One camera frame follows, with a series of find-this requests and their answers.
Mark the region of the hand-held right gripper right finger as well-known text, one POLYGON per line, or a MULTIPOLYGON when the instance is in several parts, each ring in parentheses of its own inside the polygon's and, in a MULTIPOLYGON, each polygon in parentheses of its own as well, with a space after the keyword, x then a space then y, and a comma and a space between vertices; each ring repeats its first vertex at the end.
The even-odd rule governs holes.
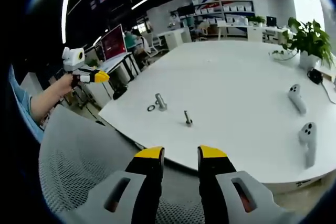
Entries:
POLYGON ((301 217, 278 206, 272 192, 245 171, 237 171, 227 154, 201 145, 199 194, 206 223, 299 223, 301 217))

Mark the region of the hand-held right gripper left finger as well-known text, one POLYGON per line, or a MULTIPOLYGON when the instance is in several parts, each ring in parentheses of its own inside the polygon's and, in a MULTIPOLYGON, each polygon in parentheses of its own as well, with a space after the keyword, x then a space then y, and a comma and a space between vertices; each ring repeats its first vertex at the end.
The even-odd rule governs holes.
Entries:
POLYGON ((124 171, 94 186, 84 204, 63 212, 63 223, 155 223, 163 163, 163 147, 139 151, 124 171))

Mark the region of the person's left hand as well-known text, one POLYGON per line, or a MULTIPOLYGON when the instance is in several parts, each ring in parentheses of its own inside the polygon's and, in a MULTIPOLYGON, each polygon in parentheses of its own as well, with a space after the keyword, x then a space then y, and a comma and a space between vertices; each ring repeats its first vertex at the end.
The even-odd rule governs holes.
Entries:
POLYGON ((66 73, 56 82, 58 95, 64 96, 72 90, 73 75, 66 73))

